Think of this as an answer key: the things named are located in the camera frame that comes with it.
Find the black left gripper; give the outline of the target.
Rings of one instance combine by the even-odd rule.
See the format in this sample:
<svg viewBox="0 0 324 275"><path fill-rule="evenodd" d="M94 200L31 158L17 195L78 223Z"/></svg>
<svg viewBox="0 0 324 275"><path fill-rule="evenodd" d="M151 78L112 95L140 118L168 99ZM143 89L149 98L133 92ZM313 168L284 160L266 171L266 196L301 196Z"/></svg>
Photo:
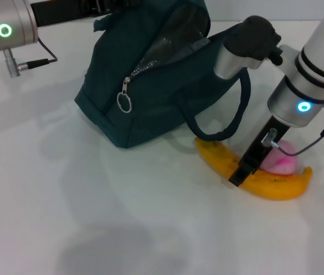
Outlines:
<svg viewBox="0 0 324 275"><path fill-rule="evenodd" d="M38 27L55 25L89 17L98 17L116 10L115 1L54 0L32 3Z"/></svg>

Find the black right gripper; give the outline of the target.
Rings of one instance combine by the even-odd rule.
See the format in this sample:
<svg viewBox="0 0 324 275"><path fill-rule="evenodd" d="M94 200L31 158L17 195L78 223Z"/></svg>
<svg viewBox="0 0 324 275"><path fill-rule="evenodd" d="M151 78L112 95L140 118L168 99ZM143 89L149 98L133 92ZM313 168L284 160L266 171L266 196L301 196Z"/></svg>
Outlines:
<svg viewBox="0 0 324 275"><path fill-rule="evenodd" d="M235 186L240 186L252 173L254 173L260 167L260 165L272 149L272 147L266 147L262 144L263 139L268 135L271 129L275 129L277 131L277 134L273 138L273 140L275 142L278 142L289 130L289 127L271 116L268 122L258 133L257 137L251 143L247 151L244 153L239 162L238 168L228 179L230 183Z"/></svg>

